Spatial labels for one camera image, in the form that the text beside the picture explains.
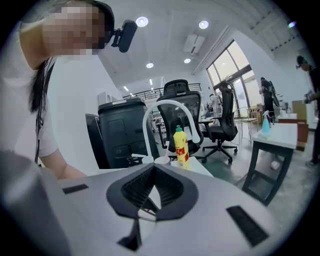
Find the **standing person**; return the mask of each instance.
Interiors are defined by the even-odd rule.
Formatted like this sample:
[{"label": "standing person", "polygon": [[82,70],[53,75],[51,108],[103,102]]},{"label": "standing person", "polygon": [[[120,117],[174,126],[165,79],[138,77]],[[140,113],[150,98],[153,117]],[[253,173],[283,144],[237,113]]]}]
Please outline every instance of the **standing person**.
[{"label": "standing person", "polygon": [[85,176],[67,164],[55,141],[44,88],[46,68],[52,57],[103,49],[114,22],[105,3],[72,0],[40,21],[16,24],[0,56],[0,150],[35,162],[39,157],[57,179]]},{"label": "standing person", "polygon": [[[317,102],[317,111],[318,111],[318,118],[320,118],[319,114],[319,107],[320,107],[320,84],[318,79],[318,71],[317,68],[308,64],[306,59],[302,56],[298,56],[296,58],[297,69],[301,68],[303,71],[308,72],[314,94],[310,96],[310,101],[305,103],[311,103],[316,100]],[[312,151],[312,159],[307,161],[305,164],[308,167],[315,167],[319,163],[319,155],[320,155],[320,120],[318,119],[318,124],[316,125],[316,129],[314,132],[314,142],[313,142],[313,151]]]},{"label": "standing person", "polygon": [[272,98],[272,85],[269,81],[267,81],[264,77],[261,77],[261,90],[260,94],[263,94],[264,99],[264,111],[269,111],[270,118],[275,116],[273,98]]}]

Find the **black office chair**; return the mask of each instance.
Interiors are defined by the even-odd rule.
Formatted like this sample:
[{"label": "black office chair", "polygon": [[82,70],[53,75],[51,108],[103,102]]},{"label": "black office chair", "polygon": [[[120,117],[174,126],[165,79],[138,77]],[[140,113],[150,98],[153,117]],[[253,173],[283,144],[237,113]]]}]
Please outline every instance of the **black office chair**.
[{"label": "black office chair", "polygon": [[232,156],[225,151],[225,149],[234,149],[234,152],[238,152],[236,146],[223,146],[222,143],[224,141],[230,142],[232,141],[237,133],[238,129],[234,121],[234,93],[232,87],[229,88],[228,83],[226,83],[223,88],[221,88],[222,92],[222,100],[223,100],[223,110],[222,117],[219,118],[220,126],[211,126],[209,127],[210,121],[202,121],[200,124],[204,124],[206,128],[206,132],[203,132],[204,137],[210,138],[213,143],[218,142],[217,145],[214,146],[205,146],[202,148],[202,151],[205,149],[212,149],[208,154],[204,156],[202,162],[207,162],[208,156],[211,156],[213,153],[217,151],[222,151],[225,155],[229,157],[228,162],[232,163]]},{"label": "black office chair", "polygon": [[[173,100],[182,103],[191,113],[195,124],[196,131],[200,137],[199,143],[194,143],[192,140],[188,140],[189,156],[197,152],[201,143],[204,140],[204,136],[199,129],[199,114],[201,106],[201,95],[198,91],[190,91],[187,80],[173,80],[167,82],[163,88],[163,96],[158,98],[161,100]],[[191,126],[186,113],[179,107],[172,104],[163,104],[158,106],[158,110],[162,116],[164,126],[166,129],[165,141],[170,141],[169,151],[176,152],[174,134],[176,133],[176,127],[179,125],[184,131],[186,127],[189,127],[190,133]],[[196,156],[197,159],[203,159],[203,156]]]}]

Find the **yellow bottle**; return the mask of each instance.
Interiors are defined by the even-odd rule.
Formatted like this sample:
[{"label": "yellow bottle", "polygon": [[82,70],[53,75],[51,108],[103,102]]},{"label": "yellow bottle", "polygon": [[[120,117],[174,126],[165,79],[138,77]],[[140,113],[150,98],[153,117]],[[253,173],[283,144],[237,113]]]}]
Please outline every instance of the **yellow bottle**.
[{"label": "yellow bottle", "polygon": [[180,125],[176,126],[173,140],[178,160],[178,167],[190,171],[187,134],[182,131]]}]

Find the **white ceiling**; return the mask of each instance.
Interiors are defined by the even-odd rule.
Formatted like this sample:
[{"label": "white ceiling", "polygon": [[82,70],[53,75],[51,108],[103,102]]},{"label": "white ceiling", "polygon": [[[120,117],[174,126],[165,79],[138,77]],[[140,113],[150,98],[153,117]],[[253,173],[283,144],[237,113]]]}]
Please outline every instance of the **white ceiling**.
[{"label": "white ceiling", "polygon": [[[171,72],[191,73],[226,26],[218,23],[214,16],[208,17],[192,9],[172,9],[172,3],[165,2],[106,1],[113,9],[118,27],[126,19],[135,21],[140,16],[146,16],[149,20],[147,26],[138,27],[127,53],[119,52],[111,44],[99,53],[102,64],[117,87],[143,79],[148,81]],[[202,20],[209,22],[207,29],[199,28]],[[189,34],[205,37],[201,50],[194,55],[183,52]],[[191,62],[185,64],[185,58],[191,58]],[[149,62],[154,63],[153,68],[146,68]]]},{"label": "white ceiling", "polygon": [[[66,0],[43,0],[31,15],[40,19],[48,14],[51,5]],[[296,29],[288,29],[288,18],[271,0],[100,0],[109,4],[115,15],[115,26],[120,28],[127,19],[146,16],[149,24],[138,27],[127,53],[107,46],[99,54],[100,60],[117,87],[168,73],[192,73],[201,67],[226,26],[251,38],[268,55],[299,36]],[[209,27],[198,27],[207,20]],[[204,43],[189,64],[183,53],[188,34],[204,36]],[[154,67],[146,68],[148,62]]]}]

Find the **cardboard box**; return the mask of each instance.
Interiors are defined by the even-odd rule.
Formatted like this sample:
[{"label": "cardboard box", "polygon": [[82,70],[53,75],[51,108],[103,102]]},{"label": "cardboard box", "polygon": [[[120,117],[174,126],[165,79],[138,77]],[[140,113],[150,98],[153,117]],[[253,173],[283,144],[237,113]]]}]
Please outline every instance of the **cardboard box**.
[{"label": "cardboard box", "polygon": [[297,114],[298,120],[307,120],[307,106],[302,100],[292,101],[292,113]]}]

